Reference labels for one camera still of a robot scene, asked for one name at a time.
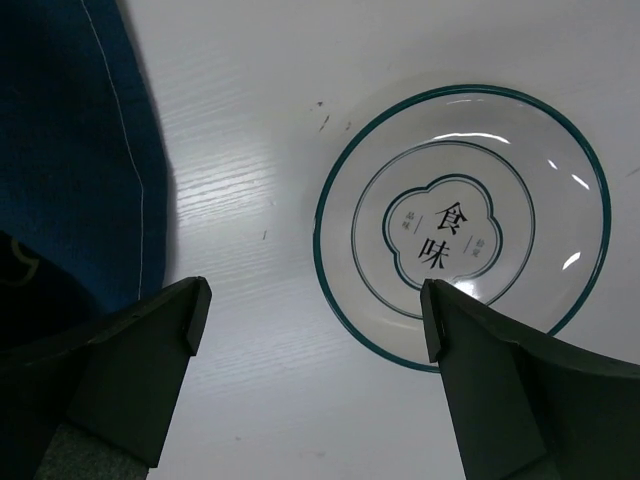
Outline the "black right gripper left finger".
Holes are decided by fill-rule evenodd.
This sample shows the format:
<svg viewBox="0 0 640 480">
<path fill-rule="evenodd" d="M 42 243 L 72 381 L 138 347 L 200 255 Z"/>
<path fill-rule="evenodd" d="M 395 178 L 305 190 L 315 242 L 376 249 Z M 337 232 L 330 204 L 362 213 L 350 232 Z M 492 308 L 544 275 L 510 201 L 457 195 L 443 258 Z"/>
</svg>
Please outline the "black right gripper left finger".
<svg viewBox="0 0 640 480">
<path fill-rule="evenodd" d="M 212 293 L 180 280 L 1 353 L 4 479 L 145 479 L 159 464 Z"/>
</svg>

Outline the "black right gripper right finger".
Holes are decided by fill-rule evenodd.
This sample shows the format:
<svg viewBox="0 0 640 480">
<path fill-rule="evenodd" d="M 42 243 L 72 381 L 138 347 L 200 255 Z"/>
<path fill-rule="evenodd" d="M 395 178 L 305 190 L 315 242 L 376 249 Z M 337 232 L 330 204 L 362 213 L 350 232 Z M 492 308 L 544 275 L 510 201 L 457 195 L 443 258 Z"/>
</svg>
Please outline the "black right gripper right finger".
<svg viewBox="0 0 640 480">
<path fill-rule="evenodd" d="M 443 280 L 420 292 L 468 479 L 636 479 L 639 368 L 546 335 Z"/>
</svg>

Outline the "white plate with teal rim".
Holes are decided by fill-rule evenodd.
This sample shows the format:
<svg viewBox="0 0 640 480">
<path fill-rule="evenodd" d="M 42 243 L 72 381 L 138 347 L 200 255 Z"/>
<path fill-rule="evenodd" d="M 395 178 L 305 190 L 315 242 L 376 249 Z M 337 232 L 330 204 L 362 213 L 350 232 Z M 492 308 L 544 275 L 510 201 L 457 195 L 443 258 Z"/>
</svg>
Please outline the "white plate with teal rim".
<svg viewBox="0 0 640 480">
<path fill-rule="evenodd" d="M 391 106 L 349 141 L 318 199 L 313 260 L 359 343 L 432 373 L 426 280 L 554 335 L 597 282 L 611 220 L 601 162 L 566 116 L 518 90 L 449 85 Z"/>
</svg>

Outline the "dark blue whale placemat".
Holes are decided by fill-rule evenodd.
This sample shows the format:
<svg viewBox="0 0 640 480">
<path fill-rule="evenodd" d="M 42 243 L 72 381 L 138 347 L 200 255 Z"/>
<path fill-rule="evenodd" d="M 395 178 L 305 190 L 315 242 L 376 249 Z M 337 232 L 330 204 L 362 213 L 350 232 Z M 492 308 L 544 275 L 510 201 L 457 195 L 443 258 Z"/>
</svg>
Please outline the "dark blue whale placemat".
<svg viewBox="0 0 640 480">
<path fill-rule="evenodd" d="M 113 1 L 1 5 L 1 345 L 162 287 L 168 167 Z"/>
</svg>

